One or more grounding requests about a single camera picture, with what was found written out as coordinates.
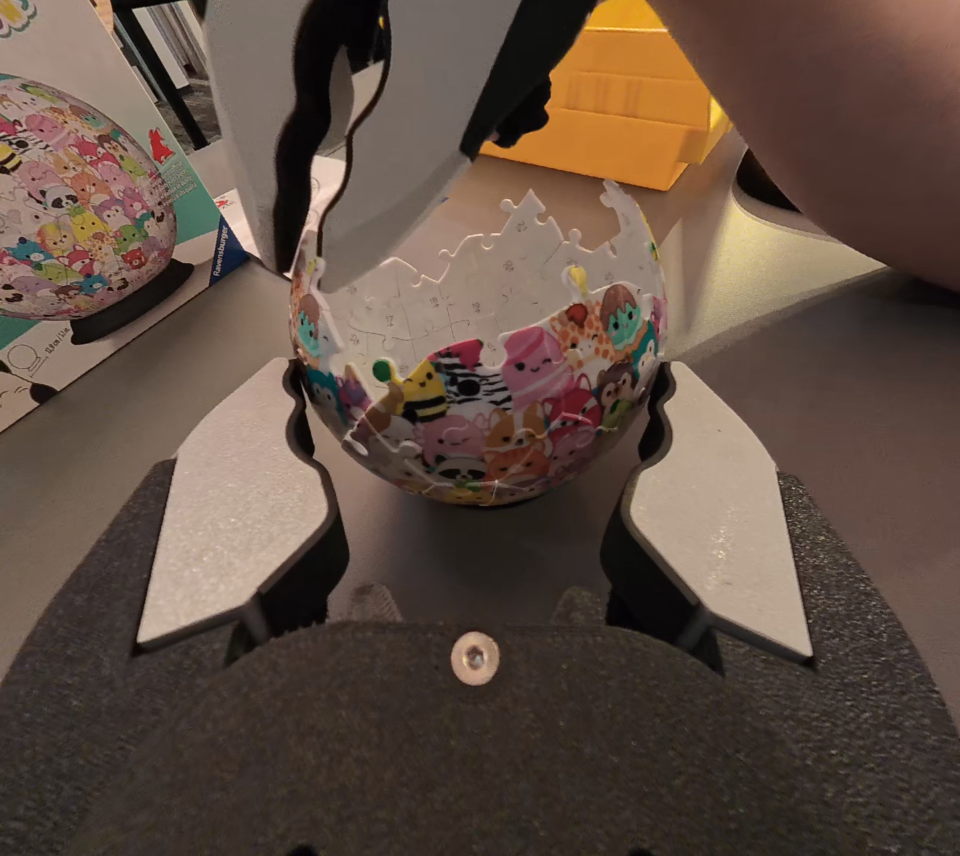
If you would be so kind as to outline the person's right forearm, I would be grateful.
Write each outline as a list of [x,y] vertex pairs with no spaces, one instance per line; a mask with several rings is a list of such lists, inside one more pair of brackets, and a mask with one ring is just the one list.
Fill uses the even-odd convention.
[[959,0],[647,0],[826,233],[958,292]]

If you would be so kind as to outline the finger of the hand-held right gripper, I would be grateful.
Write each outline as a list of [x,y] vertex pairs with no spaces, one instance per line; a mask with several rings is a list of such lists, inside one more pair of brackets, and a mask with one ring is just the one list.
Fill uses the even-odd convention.
[[381,87],[348,139],[323,215],[319,288],[388,258],[470,165],[461,144],[521,0],[388,0]]
[[292,269],[317,154],[337,149],[380,0],[206,0],[215,103],[262,262]]

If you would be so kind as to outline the colourful puzzle ball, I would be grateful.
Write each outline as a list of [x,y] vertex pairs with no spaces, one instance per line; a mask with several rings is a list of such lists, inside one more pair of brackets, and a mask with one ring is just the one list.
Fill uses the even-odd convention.
[[666,287],[634,198],[605,180],[618,232],[595,250],[533,191],[466,237],[433,279],[396,257],[331,293],[315,233],[292,270],[305,394],[344,453],[414,495],[474,508],[539,497],[611,450],[664,356]]

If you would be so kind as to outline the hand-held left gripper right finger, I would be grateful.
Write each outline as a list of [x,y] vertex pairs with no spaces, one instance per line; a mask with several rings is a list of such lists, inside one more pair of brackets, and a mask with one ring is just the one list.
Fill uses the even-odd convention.
[[687,366],[662,364],[601,543],[619,623],[688,653],[713,632],[813,658],[776,465]]

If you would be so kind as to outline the puzzle ball cardboard box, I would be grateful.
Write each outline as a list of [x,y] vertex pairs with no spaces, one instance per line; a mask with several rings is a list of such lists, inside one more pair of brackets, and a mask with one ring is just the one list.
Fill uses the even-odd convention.
[[1,0],[1,429],[248,259],[90,0]]

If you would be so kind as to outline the yellow plastic bin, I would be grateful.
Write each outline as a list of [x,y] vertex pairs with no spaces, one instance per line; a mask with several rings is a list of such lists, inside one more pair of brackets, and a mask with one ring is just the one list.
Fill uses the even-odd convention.
[[481,152],[666,191],[731,121],[646,0],[606,0],[551,72],[548,123]]

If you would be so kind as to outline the white instruction leaflet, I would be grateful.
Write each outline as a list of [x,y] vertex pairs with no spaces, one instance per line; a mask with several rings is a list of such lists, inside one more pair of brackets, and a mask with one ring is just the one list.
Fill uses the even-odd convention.
[[[341,158],[325,155],[314,157],[310,171],[309,209],[301,232],[316,232],[326,207],[343,181],[345,169],[346,162]],[[234,188],[227,191],[216,197],[214,202],[242,248],[251,257],[260,260],[261,253],[240,201],[238,190]]]

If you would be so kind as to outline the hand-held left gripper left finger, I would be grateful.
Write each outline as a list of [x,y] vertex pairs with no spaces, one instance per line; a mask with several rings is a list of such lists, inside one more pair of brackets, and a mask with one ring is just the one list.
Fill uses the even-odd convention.
[[270,361],[178,449],[139,649],[234,622],[260,644],[328,617],[350,551],[299,376]]

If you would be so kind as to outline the black textured wrist rest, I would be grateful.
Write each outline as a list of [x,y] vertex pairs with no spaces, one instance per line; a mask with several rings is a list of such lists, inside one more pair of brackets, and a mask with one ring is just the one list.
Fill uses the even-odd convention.
[[790,201],[786,194],[774,183],[766,173],[751,149],[746,149],[736,174],[735,184],[738,190],[767,206],[788,212],[800,213],[798,206]]

